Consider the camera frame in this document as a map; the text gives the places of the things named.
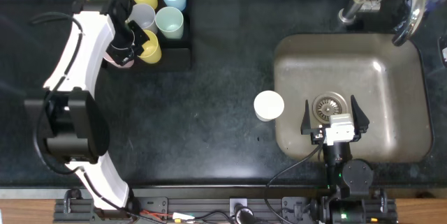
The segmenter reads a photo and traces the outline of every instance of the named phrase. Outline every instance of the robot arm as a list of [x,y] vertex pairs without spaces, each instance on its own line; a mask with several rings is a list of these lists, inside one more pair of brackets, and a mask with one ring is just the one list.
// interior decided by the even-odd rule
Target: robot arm
[[[126,23],[133,4],[133,0],[76,0],[73,19],[80,26],[73,22],[59,63],[43,85],[52,91],[51,95],[44,92],[25,101],[31,118],[36,118],[36,112],[42,107],[45,109],[37,126],[41,130],[37,136],[40,150],[71,170],[82,168],[75,173],[91,193],[100,217],[123,217],[123,213],[97,193],[120,208],[128,209],[128,204],[135,202],[107,152],[108,125],[94,101],[96,79],[105,54],[124,65],[140,54],[142,44],[149,40],[134,21]],[[82,40],[78,53],[73,56],[80,33]],[[63,82],[57,85],[63,76]],[[48,103],[44,102],[45,96],[50,96],[46,98]]]

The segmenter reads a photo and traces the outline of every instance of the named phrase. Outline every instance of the faucet spout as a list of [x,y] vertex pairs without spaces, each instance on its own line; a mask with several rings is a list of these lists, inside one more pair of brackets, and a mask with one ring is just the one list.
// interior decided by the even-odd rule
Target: faucet spout
[[393,44],[403,45],[416,31],[425,11],[425,0],[411,0],[411,10],[408,19],[393,37]]

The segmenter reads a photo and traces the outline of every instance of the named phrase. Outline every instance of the faucet base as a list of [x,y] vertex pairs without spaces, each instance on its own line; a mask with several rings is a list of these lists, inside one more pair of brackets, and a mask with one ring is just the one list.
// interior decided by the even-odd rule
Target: faucet base
[[343,16],[343,10],[344,10],[344,8],[342,8],[342,9],[338,12],[338,18],[340,19],[340,21],[342,21],[343,24],[345,24],[345,25],[353,24],[354,21],[356,20],[356,17],[354,16],[354,17],[352,17],[351,19],[348,19],[348,18],[344,17],[344,16]]

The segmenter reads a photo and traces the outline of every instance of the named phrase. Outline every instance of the stainless steel sink basin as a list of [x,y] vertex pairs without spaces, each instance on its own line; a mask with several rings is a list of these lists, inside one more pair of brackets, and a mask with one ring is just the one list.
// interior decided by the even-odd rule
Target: stainless steel sink basin
[[370,120],[367,133],[351,144],[355,158],[414,162],[432,145],[420,57],[415,46],[391,43],[391,35],[294,35],[276,48],[274,89],[284,99],[276,119],[278,145],[304,158],[316,146],[300,125],[309,101],[312,126],[331,114],[351,112],[350,96]]

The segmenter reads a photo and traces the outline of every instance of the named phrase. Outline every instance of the faucet handle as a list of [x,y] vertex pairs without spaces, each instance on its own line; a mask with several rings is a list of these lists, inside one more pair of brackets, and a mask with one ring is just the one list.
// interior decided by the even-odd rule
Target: faucet handle
[[366,0],[363,2],[363,5],[360,7],[359,12],[379,12],[380,11],[380,3],[383,0]]

